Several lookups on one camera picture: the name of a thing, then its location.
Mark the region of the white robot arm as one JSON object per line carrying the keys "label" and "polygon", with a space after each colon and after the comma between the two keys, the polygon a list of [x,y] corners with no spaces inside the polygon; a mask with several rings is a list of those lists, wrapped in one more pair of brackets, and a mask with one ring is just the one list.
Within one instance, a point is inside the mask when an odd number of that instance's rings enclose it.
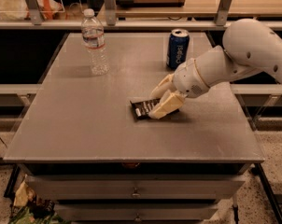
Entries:
{"label": "white robot arm", "polygon": [[253,19],[233,22],[224,32],[222,44],[180,64],[152,91],[159,102],[149,112],[161,119],[197,98],[211,87],[265,72],[282,84],[282,38]]}

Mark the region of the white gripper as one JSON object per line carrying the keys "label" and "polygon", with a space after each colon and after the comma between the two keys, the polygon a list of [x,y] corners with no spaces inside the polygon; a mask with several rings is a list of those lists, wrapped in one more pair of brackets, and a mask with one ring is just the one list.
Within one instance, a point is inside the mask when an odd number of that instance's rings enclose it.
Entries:
{"label": "white gripper", "polygon": [[191,58],[167,75],[151,92],[150,98],[160,99],[148,113],[152,119],[161,119],[184,105],[186,97],[197,98],[209,91],[196,64]]}

